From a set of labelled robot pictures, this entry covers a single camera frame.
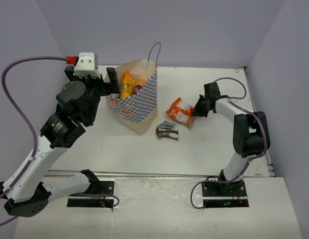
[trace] red connector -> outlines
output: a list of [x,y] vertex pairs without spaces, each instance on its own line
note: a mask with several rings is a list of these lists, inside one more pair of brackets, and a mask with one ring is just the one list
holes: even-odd
[[78,58],[76,56],[66,56],[68,58],[67,64],[76,65]]

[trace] black mounting plate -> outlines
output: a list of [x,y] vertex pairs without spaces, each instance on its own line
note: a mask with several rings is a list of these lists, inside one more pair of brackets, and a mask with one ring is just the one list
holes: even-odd
[[[114,194],[114,181],[100,181],[99,187],[90,194]],[[70,208],[113,208],[114,199],[104,199],[103,197],[96,197],[94,199],[87,199],[83,197],[80,199],[77,195],[70,195],[67,202],[67,207]]]
[[202,184],[203,204],[206,208],[233,208],[248,207],[244,181],[230,184],[203,183]]

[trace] yellow snack package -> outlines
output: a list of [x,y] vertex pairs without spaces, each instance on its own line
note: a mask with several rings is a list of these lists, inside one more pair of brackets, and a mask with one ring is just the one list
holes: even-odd
[[136,86],[144,86],[146,82],[131,77],[130,73],[126,71],[122,80],[122,90],[120,98],[132,96],[135,93]]

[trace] white wall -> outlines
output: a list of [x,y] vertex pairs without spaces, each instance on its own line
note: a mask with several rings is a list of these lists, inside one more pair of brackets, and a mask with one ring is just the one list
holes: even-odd
[[284,0],[37,0],[64,55],[102,64],[147,57],[160,66],[247,66]]
[[257,109],[267,114],[275,171],[309,239],[309,0],[286,0],[247,76]]
[[[0,76],[12,61],[29,56],[61,56],[34,0],[0,1]],[[55,96],[66,82],[64,62],[32,62],[7,75],[7,87],[39,132],[54,112]],[[26,123],[5,97],[0,83],[0,181],[8,179],[32,149]],[[0,201],[0,223],[10,218]],[[0,228],[0,239],[13,236],[16,222]]]

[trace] red logo on bag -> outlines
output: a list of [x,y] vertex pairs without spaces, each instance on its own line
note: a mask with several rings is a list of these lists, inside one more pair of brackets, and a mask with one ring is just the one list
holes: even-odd
[[127,110],[121,110],[121,113],[127,114],[127,115],[131,115],[132,114],[131,111],[127,111]]
[[113,103],[113,105],[119,105],[119,101],[117,101],[116,99],[110,99],[111,103]]

